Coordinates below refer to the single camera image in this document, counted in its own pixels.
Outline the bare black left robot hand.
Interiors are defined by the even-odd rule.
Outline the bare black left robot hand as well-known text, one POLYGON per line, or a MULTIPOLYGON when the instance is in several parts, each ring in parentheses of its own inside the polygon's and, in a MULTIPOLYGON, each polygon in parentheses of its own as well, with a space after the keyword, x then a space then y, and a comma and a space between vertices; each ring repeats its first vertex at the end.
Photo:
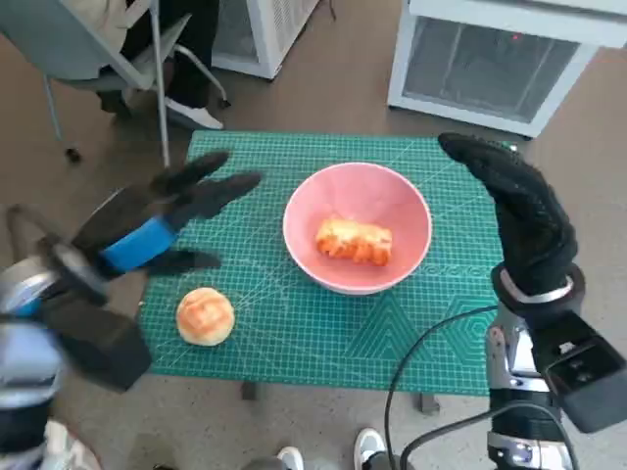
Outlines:
POLYGON ((220 267, 214 253, 176 250, 173 244, 190 220, 217 216, 262 181, 253 170, 211 179, 228 159, 227 151, 212 151, 120 189, 87 218, 72 244, 108 280, 138 269, 177 275, 220 267))

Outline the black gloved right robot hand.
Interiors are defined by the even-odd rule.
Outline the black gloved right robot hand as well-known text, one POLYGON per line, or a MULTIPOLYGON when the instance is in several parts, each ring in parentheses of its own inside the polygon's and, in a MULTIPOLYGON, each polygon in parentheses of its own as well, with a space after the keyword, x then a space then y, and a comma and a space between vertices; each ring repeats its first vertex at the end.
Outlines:
POLYGON ((561 288, 578 252, 573 225, 542 172, 509 146, 445 132, 442 150, 493 198, 505 269, 525 295, 561 288))

